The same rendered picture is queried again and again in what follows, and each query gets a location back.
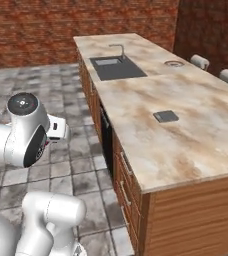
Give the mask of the black dishwasher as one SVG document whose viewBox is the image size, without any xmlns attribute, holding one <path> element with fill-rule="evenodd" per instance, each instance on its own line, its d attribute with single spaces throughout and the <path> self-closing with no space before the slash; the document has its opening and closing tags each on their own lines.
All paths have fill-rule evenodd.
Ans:
<svg viewBox="0 0 228 256">
<path fill-rule="evenodd" d="M 113 175 L 112 126 L 103 105 L 100 105 L 100 113 L 103 153 L 110 175 Z"/>
</svg>

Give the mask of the grey tap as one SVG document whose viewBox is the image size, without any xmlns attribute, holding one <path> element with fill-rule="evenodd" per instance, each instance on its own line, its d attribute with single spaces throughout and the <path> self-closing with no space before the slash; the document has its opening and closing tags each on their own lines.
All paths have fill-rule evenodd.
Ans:
<svg viewBox="0 0 228 256">
<path fill-rule="evenodd" d="M 124 51 L 124 46 L 122 44 L 109 44 L 109 47 L 120 47 L 121 48 L 121 57 L 123 60 L 125 59 L 125 51 Z"/>
</svg>

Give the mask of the dark grey digital scale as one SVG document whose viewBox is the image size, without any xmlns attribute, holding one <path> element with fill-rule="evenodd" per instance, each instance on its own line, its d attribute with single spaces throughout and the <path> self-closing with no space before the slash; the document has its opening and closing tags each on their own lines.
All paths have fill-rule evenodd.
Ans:
<svg viewBox="0 0 228 256">
<path fill-rule="evenodd" d="M 175 122 L 179 117 L 172 110 L 155 112 L 153 116 L 159 123 Z"/>
</svg>

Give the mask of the round grey plate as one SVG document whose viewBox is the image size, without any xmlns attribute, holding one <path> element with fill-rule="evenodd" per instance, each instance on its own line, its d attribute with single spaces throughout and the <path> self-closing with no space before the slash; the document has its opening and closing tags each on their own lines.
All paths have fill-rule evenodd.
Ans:
<svg viewBox="0 0 228 256">
<path fill-rule="evenodd" d="M 165 61 L 164 64 L 169 67 L 182 67 L 185 65 L 184 62 L 177 60 L 168 60 Z"/>
</svg>

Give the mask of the wooden drawer front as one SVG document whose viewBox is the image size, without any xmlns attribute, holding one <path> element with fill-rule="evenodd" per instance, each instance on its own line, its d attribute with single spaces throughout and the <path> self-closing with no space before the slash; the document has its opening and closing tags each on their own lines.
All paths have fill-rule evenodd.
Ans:
<svg viewBox="0 0 228 256">
<path fill-rule="evenodd" d="M 121 195 L 118 196 L 118 201 L 120 206 L 124 206 L 126 217 L 128 222 L 130 223 L 130 227 L 128 229 L 129 237 L 135 252 L 135 255 L 138 256 L 138 246 L 139 246 L 139 238 L 138 238 L 138 224 L 140 219 L 140 214 L 135 206 L 135 203 L 132 202 L 130 206 L 126 204 L 123 197 Z"/>
<path fill-rule="evenodd" d="M 128 175 L 128 173 L 121 161 L 120 152 L 121 151 L 124 152 L 124 150 L 121 146 L 121 143 L 120 143 L 116 133 L 113 133 L 113 149 L 114 149 L 114 155 L 115 155 L 115 168 L 119 169 L 116 171 L 116 173 L 117 174 L 122 173 L 125 176 L 126 181 L 128 183 L 128 187 L 130 189 L 130 193 L 132 194 L 133 198 L 135 199 L 137 206 L 140 206 L 140 201 L 141 201 L 140 187 L 137 184 L 137 180 L 136 180 L 134 173 L 131 176 Z M 126 157 L 126 154 L 125 154 L 125 158 L 129 165 L 130 170 L 132 171 L 129 161 Z"/>
<path fill-rule="evenodd" d="M 134 177 L 126 174 L 121 167 L 116 169 L 116 192 L 121 205 L 125 208 L 135 233 L 138 233 L 140 212 L 138 210 L 136 193 L 134 192 Z"/>
</svg>

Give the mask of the dark grey sink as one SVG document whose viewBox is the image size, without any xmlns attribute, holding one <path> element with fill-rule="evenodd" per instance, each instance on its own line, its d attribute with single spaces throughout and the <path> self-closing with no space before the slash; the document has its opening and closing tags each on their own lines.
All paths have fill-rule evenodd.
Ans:
<svg viewBox="0 0 228 256">
<path fill-rule="evenodd" d="M 101 81 L 146 77 L 147 74 L 128 57 L 95 57 L 90 59 Z"/>
</svg>

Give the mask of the wooden island cabinet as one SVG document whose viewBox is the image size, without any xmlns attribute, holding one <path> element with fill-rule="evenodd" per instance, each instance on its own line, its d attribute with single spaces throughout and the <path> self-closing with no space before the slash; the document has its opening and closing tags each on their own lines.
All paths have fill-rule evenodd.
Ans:
<svg viewBox="0 0 228 256">
<path fill-rule="evenodd" d="M 90 59 L 98 49 L 77 49 L 140 187 L 138 256 L 228 254 L 228 84 L 166 53 L 146 77 L 101 81 Z M 159 123 L 155 112 L 179 120 Z"/>
</svg>

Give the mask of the wooden cupboard door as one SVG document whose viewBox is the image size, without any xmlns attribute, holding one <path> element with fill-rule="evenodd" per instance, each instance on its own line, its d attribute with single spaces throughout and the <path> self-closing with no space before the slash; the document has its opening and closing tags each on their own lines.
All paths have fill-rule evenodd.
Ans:
<svg viewBox="0 0 228 256">
<path fill-rule="evenodd" d="M 101 135 L 101 121 L 100 121 L 100 110 L 99 110 L 99 98 L 98 93 L 94 87 L 94 83 L 91 79 L 90 73 L 88 72 L 84 63 L 80 64 L 80 75 L 82 88 L 86 96 L 87 103 L 94 121 L 95 129 L 98 135 Z"/>
</svg>

